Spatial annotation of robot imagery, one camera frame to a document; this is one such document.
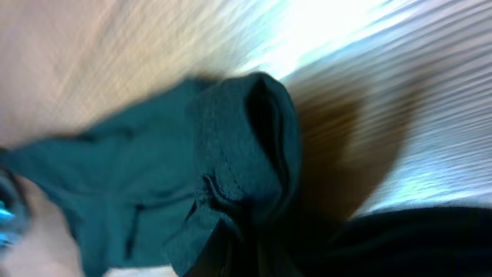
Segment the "black t-shirt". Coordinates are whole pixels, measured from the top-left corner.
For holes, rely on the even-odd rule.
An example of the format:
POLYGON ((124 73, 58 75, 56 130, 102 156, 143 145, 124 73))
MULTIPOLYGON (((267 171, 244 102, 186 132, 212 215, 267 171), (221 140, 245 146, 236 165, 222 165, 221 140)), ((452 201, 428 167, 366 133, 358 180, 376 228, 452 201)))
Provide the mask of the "black t-shirt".
POLYGON ((87 276, 489 276, 491 211, 365 216, 300 246, 301 133, 264 73, 189 78, 85 132, 8 150, 1 166, 64 213, 87 276))

